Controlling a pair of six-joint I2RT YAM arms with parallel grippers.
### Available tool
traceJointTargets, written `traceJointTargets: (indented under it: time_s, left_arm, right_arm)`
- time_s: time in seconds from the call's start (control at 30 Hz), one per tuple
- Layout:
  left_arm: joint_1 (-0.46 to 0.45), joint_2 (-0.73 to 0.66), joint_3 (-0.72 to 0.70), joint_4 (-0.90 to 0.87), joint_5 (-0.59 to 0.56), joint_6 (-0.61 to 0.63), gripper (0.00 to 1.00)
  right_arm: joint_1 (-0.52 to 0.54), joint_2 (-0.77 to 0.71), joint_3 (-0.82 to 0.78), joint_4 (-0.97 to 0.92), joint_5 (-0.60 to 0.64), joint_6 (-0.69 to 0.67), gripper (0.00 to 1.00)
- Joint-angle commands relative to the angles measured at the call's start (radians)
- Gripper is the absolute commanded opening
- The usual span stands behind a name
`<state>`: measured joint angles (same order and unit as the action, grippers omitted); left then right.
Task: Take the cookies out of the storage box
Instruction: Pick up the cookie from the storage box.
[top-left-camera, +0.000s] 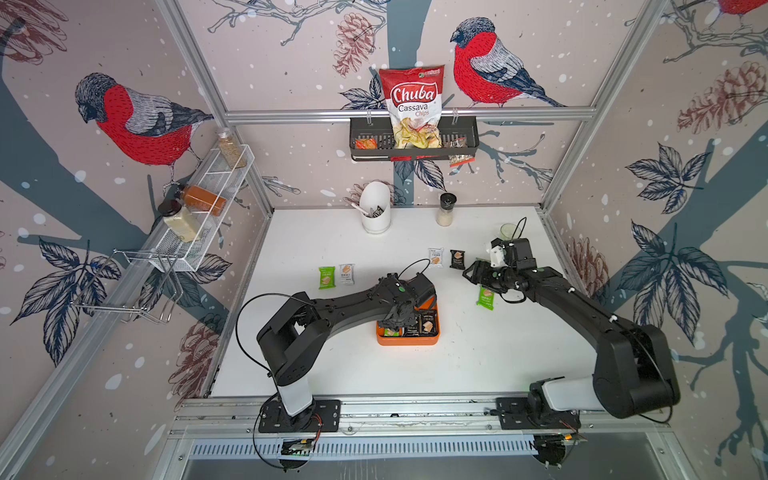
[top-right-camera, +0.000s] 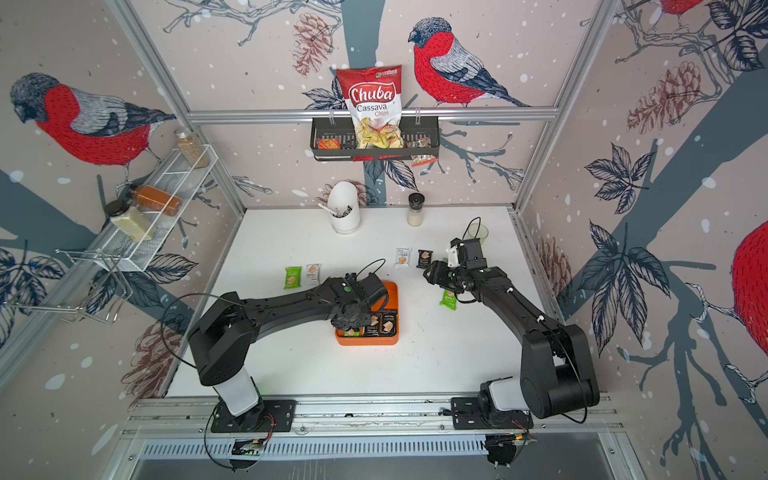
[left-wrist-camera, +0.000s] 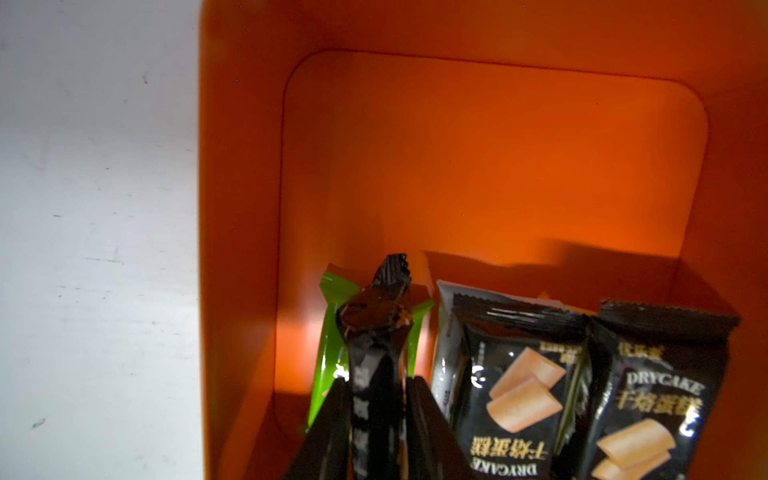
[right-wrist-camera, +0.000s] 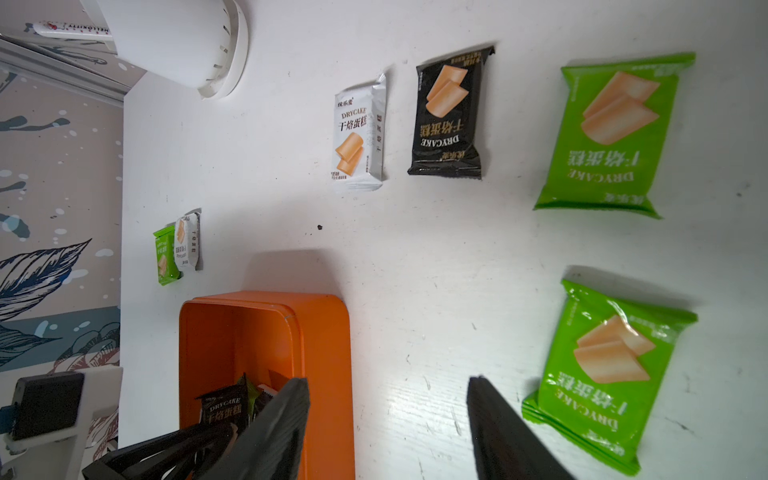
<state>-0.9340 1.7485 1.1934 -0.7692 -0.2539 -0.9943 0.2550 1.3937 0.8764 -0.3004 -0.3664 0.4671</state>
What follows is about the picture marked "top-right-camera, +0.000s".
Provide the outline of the green cookie packet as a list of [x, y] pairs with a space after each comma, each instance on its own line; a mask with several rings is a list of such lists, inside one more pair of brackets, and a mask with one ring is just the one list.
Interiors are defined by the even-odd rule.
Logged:
[[458, 305], [456, 294], [452, 291], [444, 290], [441, 301], [440, 301], [440, 305], [452, 311], [456, 311], [457, 305]]
[[284, 286], [285, 290], [301, 287], [302, 267], [289, 266], [285, 268]]

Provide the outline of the orange storage box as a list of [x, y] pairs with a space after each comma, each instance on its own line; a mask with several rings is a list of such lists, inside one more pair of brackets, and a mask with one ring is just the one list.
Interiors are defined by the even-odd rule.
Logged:
[[336, 330], [336, 341], [346, 347], [393, 346], [399, 340], [398, 287], [394, 282], [384, 281], [387, 296], [373, 308], [369, 324], [356, 330]]

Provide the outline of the white drycake cookie packet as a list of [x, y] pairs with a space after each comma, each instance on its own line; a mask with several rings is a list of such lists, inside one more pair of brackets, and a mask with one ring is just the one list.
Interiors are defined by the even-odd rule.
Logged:
[[407, 268], [410, 263], [411, 252], [412, 252], [411, 248], [397, 248], [396, 258], [395, 258], [395, 267]]

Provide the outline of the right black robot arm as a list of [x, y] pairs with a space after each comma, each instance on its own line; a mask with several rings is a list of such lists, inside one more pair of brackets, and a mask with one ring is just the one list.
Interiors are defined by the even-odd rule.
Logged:
[[521, 393], [534, 416], [565, 415], [599, 403], [600, 389], [584, 331], [547, 316], [503, 270], [451, 267], [445, 261], [433, 261], [424, 278], [456, 295], [470, 293], [515, 334], [521, 345]]

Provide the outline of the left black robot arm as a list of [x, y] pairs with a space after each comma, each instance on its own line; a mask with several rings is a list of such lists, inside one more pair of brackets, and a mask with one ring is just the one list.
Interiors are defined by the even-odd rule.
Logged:
[[214, 388], [232, 416], [260, 415], [261, 395], [245, 367], [251, 344], [314, 321], [328, 321], [337, 330], [362, 328], [387, 299], [384, 282], [373, 273], [362, 279], [354, 273], [329, 277], [309, 290], [271, 298], [228, 292], [187, 335], [199, 381]]

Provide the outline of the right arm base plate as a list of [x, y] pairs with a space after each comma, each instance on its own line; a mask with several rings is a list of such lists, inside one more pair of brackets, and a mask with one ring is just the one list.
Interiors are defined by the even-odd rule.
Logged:
[[534, 424], [528, 411], [502, 411], [478, 396], [452, 397], [449, 411], [455, 430], [529, 430]]

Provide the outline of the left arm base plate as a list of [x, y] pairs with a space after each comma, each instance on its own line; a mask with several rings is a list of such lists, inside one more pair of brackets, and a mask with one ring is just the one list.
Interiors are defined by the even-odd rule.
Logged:
[[297, 401], [294, 399], [263, 400], [243, 413], [233, 415], [221, 402], [216, 406], [211, 420], [213, 433], [284, 433], [292, 427]]

